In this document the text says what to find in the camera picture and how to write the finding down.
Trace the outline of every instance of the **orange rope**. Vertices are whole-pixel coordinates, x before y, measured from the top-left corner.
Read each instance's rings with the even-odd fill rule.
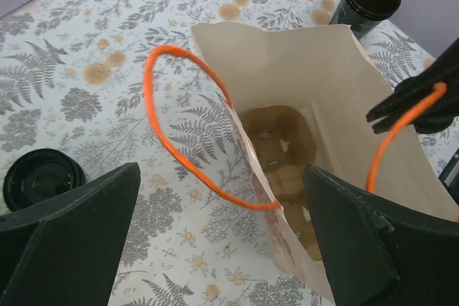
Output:
[[[199,178],[206,186],[208,186],[211,190],[217,193],[220,197],[228,200],[234,204],[238,204],[242,207],[247,209],[252,209],[253,211],[271,211],[273,209],[280,208],[279,201],[270,202],[267,204],[251,204],[246,202],[242,199],[239,199],[225,191],[223,191],[217,184],[212,182],[209,177],[207,177],[204,173],[202,173],[191,161],[188,160],[183,154],[181,154],[169,139],[164,135],[163,131],[161,130],[161,126],[158,122],[158,117],[156,116],[155,110],[155,103],[154,103],[154,96],[153,96],[153,66],[155,65],[156,60],[162,54],[170,54],[175,57],[185,57],[190,59],[192,62],[200,66],[219,86],[222,90],[224,95],[225,102],[232,108],[232,103],[230,100],[230,96],[226,88],[223,85],[223,82],[218,78],[217,74],[211,70],[211,68],[200,58],[196,55],[191,53],[188,50],[185,50],[180,47],[175,47],[171,45],[162,45],[157,46],[148,56],[145,65],[145,74],[143,76],[143,91],[145,93],[145,102],[146,102],[146,109],[148,112],[148,118],[150,120],[150,124],[153,127],[156,136],[158,139],[163,143],[164,147],[178,160],[183,166],[188,168],[197,178]]]
[[[378,172],[379,164],[381,163],[382,156],[395,136],[403,129],[404,126],[409,125],[429,107],[435,104],[446,93],[446,84],[444,82],[437,82],[433,85],[434,91],[426,98],[422,99],[412,108],[410,108],[397,122],[392,126],[389,134],[379,145],[376,154],[374,155],[373,163],[368,172],[368,179],[366,180],[366,190],[369,193],[374,193],[374,181]]]

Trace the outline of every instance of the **orange bag handle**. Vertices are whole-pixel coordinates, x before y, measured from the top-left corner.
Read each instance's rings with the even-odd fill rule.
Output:
[[[190,59],[192,62],[197,64],[201,67],[218,85],[220,90],[223,92],[224,101],[232,108],[232,103],[230,100],[230,96],[224,86],[223,82],[220,78],[218,78],[217,74],[207,65],[204,61],[202,61],[198,56],[191,53],[189,50],[183,49],[181,47],[173,46],[170,44],[165,44],[161,46],[157,46],[148,56],[145,64],[145,73],[143,76],[143,92],[145,96],[146,102],[146,109],[148,113],[148,119],[150,120],[151,127],[153,131],[158,136],[158,139],[162,142],[164,147],[178,160],[183,166],[188,168],[202,183],[208,186],[211,190],[217,193],[220,197],[228,200],[234,204],[238,204],[242,207],[247,209],[251,209],[253,211],[271,211],[273,209],[279,209],[280,203],[279,201],[273,201],[266,204],[251,204],[246,202],[242,199],[239,199],[225,191],[223,191],[217,184],[212,182],[209,177],[207,177],[202,171],[200,171],[187,157],[181,154],[169,141],[169,139],[164,135],[163,131],[161,130],[161,126],[158,122],[158,117],[156,116],[155,110],[155,103],[154,103],[154,96],[153,96],[153,66],[155,65],[156,60],[160,55],[163,54],[170,54],[175,57],[185,57]],[[426,98],[422,99],[412,108],[410,108],[399,120],[392,126],[389,134],[386,138],[381,142],[379,145],[377,152],[374,156],[374,160],[372,162],[372,166],[368,173],[368,179],[366,180],[366,190],[369,193],[374,193],[374,181],[377,176],[377,171],[379,165],[382,160],[382,156],[384,155],[385,150],[389,146],[389,144],[394,140],[395,136],[400,132],[403,127],[412,123],[416,118],[421,116],[429,107],[434,105],[443,95],[446,93],[447,86],[444,82],[437,82],[434,84],[434,91],[428,95]]]
[[[197,178],[201,180],[206,186],[208,186],[211,190],[217,193],[220,197],[228,200],[234,204],[238,204],[242,207],[247,209],[252,209],[253,211],[271,211],[273,209],[280,208],[279,201],[273,201],[267,204],[251,204],[246,202],[242,199],[237,198],[236,196],[231,195],[223,191],[217,184],[211,181],[209,177],[207,177],[201,170],[199,170],[187,157],[181,154],[169,141],[169,139],[164,135],[163,131],[161,130],[161,126],[158,122],[158,117],[156,116],[155,110],[155,103],[154,103],[154,96],[153,96],[153,66],[155,65],[156,60],[160,55],[163,54],[170,54],[175,57],[185,57],[190,59],[192,62],[200,66],[218,85],[220,90],[223,92],[224,101],[233,109],[230,96],[226,88],[223,85],[223,82],[218,78],[217,74],[198,56],[191,53],[189,50],[185,50],[181,47],[172,46],[169,44],[165,44],[162,46],[157,46],[148,56],[145,65],[145,75],[143,76],[143,91],[145,93],[145,102],[146,102],[146,109],[148,112],[148,118],[150,120],[150,124],[153,127],[153,130],[158,136],[158,139],[163,143],[164,147],[178,160],[183,166],[188,168]]]

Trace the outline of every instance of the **table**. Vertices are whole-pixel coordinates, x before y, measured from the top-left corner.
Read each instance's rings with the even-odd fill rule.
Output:
[[[268,30],[323,25],[337,1],[37,0],[0,22],[1,177],[36,148],[68,154],[89,179],[129,161],[141,167],[110,306],[330,305],[277,270],[261,214],[217,198],[158,144],[141,78],[156,45],[193,49],[195,23],[232,20]],[[432,63],[388,21],[361,43],[393,87]],[[158,76],[166,132],[222,188],[253,198],[240,153],[196,144],[195,115],[206,104],[221,104],[216,87],[179,60],[161,61]],[[437,173],[458,146],[456,124],[420,135]],[[2,201],[0,214],[6,212]]]

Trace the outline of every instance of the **black cap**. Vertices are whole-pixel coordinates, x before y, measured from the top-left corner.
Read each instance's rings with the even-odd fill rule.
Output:
[[[33,150],[18,159],[6,174],[6,205],[17,211],[77,188],[86,182],[81,167],[58,150]]]

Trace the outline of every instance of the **gift bag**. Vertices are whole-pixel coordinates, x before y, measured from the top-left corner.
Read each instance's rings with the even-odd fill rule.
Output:
[[[374,153],[384,137],[373,133],[366,113],[392,91],[347,26],[267,32],[224,22],[198,24],[191,32],[201,58],[213,71],[182,49],[165,53],[192,59],[214,80],[219,78],[260,203],[277,202],[273,189],[282,184],[285,176],[296,174],[279,160],[274,163],[282,166],[282,173],[270,173],[270,157],[257,152],[262,143],[253,136],[263,135],[260,123],[266,126],[267,122],[250,125],[260,116],[275,118],[273,121],[280,127],[295,132],[290,136],[294,141],[290,145],[300,149],[278,150],[278,156],[290,150],[291,159],[313,163],[364,188]],[[145,96],[147,104],[151,103],[150,109],[154,109],[154,104],[149,80],[158,54],[153,55],[156,56],[147,61],[145,75]],[[164,134],[154,110],[149,112],[153,129],[161,138]],[[240,118],[246,122],[247,133]],[[279,131],[276,140],[282,137]],[[181,162],[192,168],[185,160]],[[192,172],[213,190],[218,189],[200,171]],[[291,178],[287,182],[292,185],[298,181]],[[405,128],[386,151],[375,189],[378,196],[425,214],[450,221],[456,221],[459,215],[458,206],[438,181],[411,127]],[[235,201],[223,191],[220,194]],[[289,211],[288,217],[307,217],[303,207],[291,209],[298,216]],[[318,259],[320,254],[295,233],[296,219],[287,219],[284,210],[264,212],[272,234],[273,259],[279,268],[333,301],[323,263]]]

